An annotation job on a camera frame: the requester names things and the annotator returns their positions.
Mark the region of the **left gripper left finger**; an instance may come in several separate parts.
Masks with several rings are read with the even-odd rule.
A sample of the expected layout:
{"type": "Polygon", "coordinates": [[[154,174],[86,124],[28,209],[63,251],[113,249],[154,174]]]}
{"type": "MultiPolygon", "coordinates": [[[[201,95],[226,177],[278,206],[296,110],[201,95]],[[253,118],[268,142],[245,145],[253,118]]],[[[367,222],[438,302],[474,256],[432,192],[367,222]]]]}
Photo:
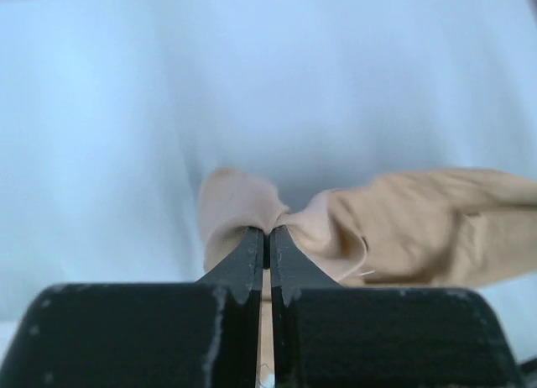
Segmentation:
{"type": "Polygon", "coordinates": [[[263,232],[193,283],[44,289],[1,366],[4,387],[254,387],[263,232]]]}

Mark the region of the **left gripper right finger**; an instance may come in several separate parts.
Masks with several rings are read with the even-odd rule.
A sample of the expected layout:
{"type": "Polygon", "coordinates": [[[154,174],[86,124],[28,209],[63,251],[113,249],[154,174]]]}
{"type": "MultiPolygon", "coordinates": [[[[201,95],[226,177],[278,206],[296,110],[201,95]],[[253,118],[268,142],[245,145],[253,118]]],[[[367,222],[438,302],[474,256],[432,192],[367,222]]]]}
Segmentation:
{"type": "Polygon", "coordinates": [[[268,237],[278,387],[523,387],[498,319],[461,288],[338,285],[268,237]]]}

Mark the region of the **beige t shirt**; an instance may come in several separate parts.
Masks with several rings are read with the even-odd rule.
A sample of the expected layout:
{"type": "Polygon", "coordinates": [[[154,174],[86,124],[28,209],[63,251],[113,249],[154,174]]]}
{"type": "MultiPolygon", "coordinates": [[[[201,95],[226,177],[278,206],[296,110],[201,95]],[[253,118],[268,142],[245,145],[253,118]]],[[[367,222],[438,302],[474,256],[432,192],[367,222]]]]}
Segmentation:
{"type": "Polygon", "coordinates": [[[278,226],[348,286],[477,287],[536,269],[536,184],[495,170],[385,174],[323,191],[293,213],[273,184],[220,168],[201,187],[198,218],[206,270],[247,227],[278,226]]]}

